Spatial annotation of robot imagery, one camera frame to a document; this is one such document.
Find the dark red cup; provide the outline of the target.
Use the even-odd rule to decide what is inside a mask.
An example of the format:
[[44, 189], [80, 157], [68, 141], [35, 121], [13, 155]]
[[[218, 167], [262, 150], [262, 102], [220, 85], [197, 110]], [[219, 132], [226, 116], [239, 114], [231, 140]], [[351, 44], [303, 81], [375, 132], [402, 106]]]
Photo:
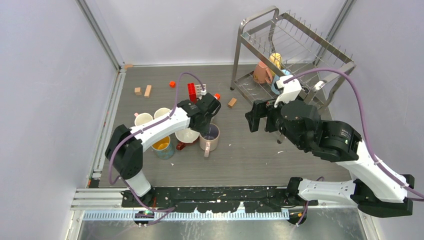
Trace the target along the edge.
[[176, 131], [175, 137], [178, 140], [178, 144], [176, 145], [176, 150], [181, 151], [187, 146], [195, 144], [200, 136], [200, 133], [194, 131], [190, 128], [186, 128], [183, 130]]

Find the pale yellow mug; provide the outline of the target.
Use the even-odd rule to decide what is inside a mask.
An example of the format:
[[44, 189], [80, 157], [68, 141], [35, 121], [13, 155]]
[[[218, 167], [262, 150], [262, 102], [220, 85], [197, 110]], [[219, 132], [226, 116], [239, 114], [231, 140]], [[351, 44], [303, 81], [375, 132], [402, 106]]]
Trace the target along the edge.
[[155, 111], [153, 116], [154, 116], [154, 119], [157, 119], [161, 116], [168, 115], [170, 112], [171, 112], [171, 110], [169, 108], [161, 107], [161, 108], [159, 108], [158, 110]]

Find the pink faceted mug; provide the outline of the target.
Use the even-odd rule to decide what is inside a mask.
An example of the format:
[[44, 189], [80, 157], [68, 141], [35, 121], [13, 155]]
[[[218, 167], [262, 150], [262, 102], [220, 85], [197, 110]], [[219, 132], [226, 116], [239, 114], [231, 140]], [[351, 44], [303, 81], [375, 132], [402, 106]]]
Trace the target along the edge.
[[143, 112], [143, 113], [136, 112], [134, 113], [134, 116], [135, 116], [135, 119], [134, 119], [135, 126], [146, 124], [154, 119], [153, 116], [147, 112]]

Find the blue patterned mug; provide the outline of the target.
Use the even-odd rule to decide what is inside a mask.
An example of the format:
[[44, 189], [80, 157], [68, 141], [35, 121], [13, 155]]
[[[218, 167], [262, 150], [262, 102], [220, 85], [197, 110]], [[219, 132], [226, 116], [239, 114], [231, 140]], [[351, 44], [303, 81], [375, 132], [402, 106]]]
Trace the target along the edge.
[[173, 147], [170, 136], [162, 138], [151, 147], [155, 155], [162, 160], [168, 160], [175, 154], [175, 148]]

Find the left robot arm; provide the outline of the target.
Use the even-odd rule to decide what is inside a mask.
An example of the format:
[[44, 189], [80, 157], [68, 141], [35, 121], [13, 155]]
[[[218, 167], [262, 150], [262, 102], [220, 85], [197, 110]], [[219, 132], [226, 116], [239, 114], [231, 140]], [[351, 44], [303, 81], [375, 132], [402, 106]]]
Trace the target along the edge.
[[132, 189], [136, 203], [148, 207], [154, 199], [151, 184], [142, 171], [144, 152], [165, 137], [184, 129], [208, 132], [211, 120], [220, 108], [220, 101], [206, 93], [197, 102], [189, 99], [180, 101], [169, 114], [149, 123], [133, 127], [121, 124], [115, 128], [104, 155], [109, 166]]

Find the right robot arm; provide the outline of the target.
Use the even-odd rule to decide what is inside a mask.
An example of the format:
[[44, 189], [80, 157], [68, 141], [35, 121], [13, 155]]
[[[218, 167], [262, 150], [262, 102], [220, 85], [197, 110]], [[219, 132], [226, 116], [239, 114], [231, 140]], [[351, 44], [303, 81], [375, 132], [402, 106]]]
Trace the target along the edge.
[[341, 182], [292, 177], [285, 191], [291, 205], [321, 200], [354, 205], [378, 218], [412, 215], [413, 200], [407, 196], [404, 185], [413, 184], [414, 177], [395, 174], [391, 179], [382, 170], [384, 163], [372, 159], [365, 141], [349, 124], [322, 120], [315, 106], [300, 100], [256, 100], [245, 118], [251, 132], [256, 132], [260, 120], [265, 118], [266, 132], [278, 131], [299, 150], [346, 168], [356, 177]]

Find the pink cup rack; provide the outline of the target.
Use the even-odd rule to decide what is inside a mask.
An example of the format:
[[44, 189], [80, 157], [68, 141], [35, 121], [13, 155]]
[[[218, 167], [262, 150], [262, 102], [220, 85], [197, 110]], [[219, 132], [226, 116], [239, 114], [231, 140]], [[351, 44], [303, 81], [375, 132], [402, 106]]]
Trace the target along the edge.
[[199, 147], [203, 151], [203, 156], [208, 158], [210, 153], [218, 147], [220, 129], [217, 125], [211, 123], [206, 133], [199, 135]]

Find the light blue cup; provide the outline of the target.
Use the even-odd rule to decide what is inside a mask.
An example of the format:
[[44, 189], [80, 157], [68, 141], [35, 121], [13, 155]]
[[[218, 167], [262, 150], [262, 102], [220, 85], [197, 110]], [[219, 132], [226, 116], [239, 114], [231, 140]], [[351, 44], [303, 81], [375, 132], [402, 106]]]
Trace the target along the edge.
[[[282, 69], [281, 71], [284, 73], [285, 77], [292, 75], [291, 72], [287, 69]], [[276, 95], [279, 95], [284, 88], [283, 85], [280, 83], [280, 78], [280, 76], [275, 75], [271, 84], [271, 91]]]

